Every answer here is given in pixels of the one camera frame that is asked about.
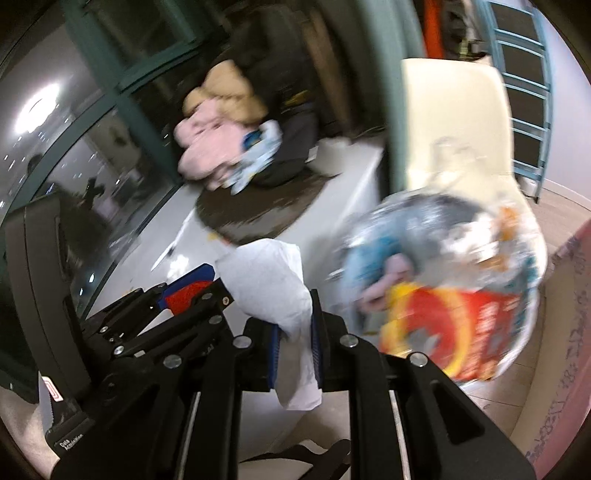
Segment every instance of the wall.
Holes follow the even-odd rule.
[[[544,186],[589,207],[591,85],[564,40],[545,18],[543,29],[550,56],[554,92],[552,139]]]

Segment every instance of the ceiling light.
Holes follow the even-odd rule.
[[[32,133],[37,127],[43,125],[47,117],[56,108],[59,91],[59,86],[52,83],[33,95],[18,115],[17,124],[15,125],[17,134]]]

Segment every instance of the black strap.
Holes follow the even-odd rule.
[[[329,450],[318,455],[311,452],[303,445],[295,445],[278,453],[263,453],[245,460],[256,462],[258,460],[285,459],[309,463],[312,468],[308,470],[300,480],[338,480],[349,469],[349,454],[351,452],[350,440],[339,440]]]

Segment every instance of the white chair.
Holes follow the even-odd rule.
[[[500,189],[530,226],[540,275],[547,262],[544,237],[513,176],[511,110],[497,69],[478,63],[405,59],[402,75],[408,122],[407,188],[426,186],[434,173],[434,144],[452,137],[470,145],[486,166],[461,176],[451,193],[489,205]]]

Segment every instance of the white cloth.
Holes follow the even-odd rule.
[[[240,309],[278,325],[281,337],[275,392],[287,410],[320,405],[312,358],[312,299],[304,285],[300,249],[262,239],[238,247],[216,262],[216,272]]]

